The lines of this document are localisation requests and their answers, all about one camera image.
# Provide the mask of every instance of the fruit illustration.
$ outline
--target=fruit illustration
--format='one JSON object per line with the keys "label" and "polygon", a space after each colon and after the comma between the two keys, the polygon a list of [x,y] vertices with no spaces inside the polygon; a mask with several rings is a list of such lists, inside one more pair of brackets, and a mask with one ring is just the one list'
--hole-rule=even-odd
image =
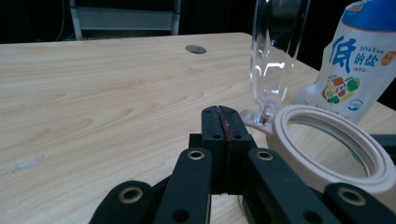
{"label": "fruit illustration", "polygon": [[330,104],[344,102],[359,88],[361,81],[358,77],[329,76],[327,86],[321,93],[322,97]]}

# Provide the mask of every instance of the clear glass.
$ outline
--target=clear glass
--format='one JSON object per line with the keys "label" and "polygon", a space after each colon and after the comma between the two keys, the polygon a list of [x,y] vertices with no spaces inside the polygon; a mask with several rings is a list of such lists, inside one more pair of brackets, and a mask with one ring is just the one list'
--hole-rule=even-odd
{"label": "clear glass", "polygon": [[272,121],[283,105],[309,0],[258,0],[253,27],[250,83],[260,106],[255,121]]}

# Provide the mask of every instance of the wooden table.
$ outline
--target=wooden table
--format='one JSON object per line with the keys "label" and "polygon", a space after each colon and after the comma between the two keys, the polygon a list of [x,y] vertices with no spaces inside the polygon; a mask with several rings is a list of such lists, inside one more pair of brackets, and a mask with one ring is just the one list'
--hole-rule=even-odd
{"label": "wooden table", "polygon": [[[88,223],[118,184],[170,175],[203,109],[257,108],[250,45],[249,35],[218,34],[0,46],[0,223]],[[296,71],[288,104],[317,75],[303,63]],[[395,122],[375,104],[360,126],[396,133]],[[211,220],[246,222],[227,195],[213,197]]]}

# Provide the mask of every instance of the table surface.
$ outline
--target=table surface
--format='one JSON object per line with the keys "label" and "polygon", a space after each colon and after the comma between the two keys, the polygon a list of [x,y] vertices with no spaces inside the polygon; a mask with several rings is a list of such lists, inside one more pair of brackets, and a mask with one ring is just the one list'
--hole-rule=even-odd
{"label": "table surface", "polygon": [[[0,46],[0,223],[88,223],[118,184],[169,176],[203,109],[257,109],[250,45],[216,34]],[[297,62],[287,104],[317,74]],[[396,133],[395,122],[375,104],[359,125]],[[381,199],[393,211],[395,192]],[[237,197],[214,196],[211,222],[246,223]]]}

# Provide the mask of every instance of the screw hole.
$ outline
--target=screw hole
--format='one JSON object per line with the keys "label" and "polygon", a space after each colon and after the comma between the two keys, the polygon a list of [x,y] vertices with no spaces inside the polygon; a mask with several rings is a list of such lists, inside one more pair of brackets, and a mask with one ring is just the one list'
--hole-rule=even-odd
{"label": "screw hole", "polygon": [[259,158],[260,160],[264,160],[264,161],[270,161],[271,159],[274,158],[273,154],[269,153],[269,152],[264,152],[264,151],[259,151],[256,154],[257,158]]}
{"label": "screw hole", "polygon": [[347,203],[356,206],[364,206],[367,204],[364,197],[354,189],[339,188],[337,190],[337,194],[342,200],[344,200]]}
{"label": "screw hole", "polygon": [[205,156],[205,153],[202,151],[191,151],[188,156],[190,159],[198,161]]}
{"label": "screw hole", "polygon": [[187,210],[184,210],[184,209],[178,209],[172,215],[172,219],[176,223],[185,222],[185,221],[187,221],[189,219],[189,217],[190,217],[189,212]]}
{"label": "screw hole", "polygon": [[135,203],[143,196],[143,190],[137,187],[123,189],[120,192],[119,199],[122,203]]}
{"label": "screw hole", "polygon": [[309,223],[317,224],[317,223],[323,222],[321,216],[318,213],[313,212],[313,211],[305,211],[303,213],[303,216],[304,216],[305,220]]}

